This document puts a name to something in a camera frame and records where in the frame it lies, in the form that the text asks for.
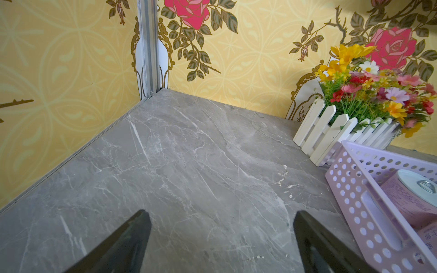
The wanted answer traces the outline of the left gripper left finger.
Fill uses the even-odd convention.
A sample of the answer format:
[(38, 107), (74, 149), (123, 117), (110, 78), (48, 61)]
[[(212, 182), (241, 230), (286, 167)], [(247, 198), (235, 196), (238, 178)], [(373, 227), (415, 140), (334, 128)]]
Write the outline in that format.
[(150, 215), (141, 209), (66, 272), (138, 273), (150, 233)]

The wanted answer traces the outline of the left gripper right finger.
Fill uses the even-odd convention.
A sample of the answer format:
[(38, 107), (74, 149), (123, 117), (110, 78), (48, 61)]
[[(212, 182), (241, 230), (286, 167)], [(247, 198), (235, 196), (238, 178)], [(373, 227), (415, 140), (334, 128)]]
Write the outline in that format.
[(308, 212), (297, 212), (293, 228), (306, 273), (376, 271)]

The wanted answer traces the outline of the purple plastic basket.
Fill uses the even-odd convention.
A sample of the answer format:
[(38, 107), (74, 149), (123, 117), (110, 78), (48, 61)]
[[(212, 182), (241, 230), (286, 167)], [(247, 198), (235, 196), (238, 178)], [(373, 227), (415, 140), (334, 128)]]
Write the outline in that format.
[(325, 174), (365, 259), (379, 273), (434, 273), (437, 259), (381, 189), (405, 167), (431, 181), (437, 166), (390, 151), (342, 141)]

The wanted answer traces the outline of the flower pot white fence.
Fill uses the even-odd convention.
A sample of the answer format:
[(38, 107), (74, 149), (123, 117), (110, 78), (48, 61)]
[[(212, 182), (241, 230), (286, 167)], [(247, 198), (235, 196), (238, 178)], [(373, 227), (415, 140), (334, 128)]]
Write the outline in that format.
[(433, 85), (370, 58), (374, 46), (332, 47), (333, 59), (314, 72), (317, 95), (294, 142), (322, 166), (344, 140), (384, 149), (397, 136), (412, 137), (434, 113)]

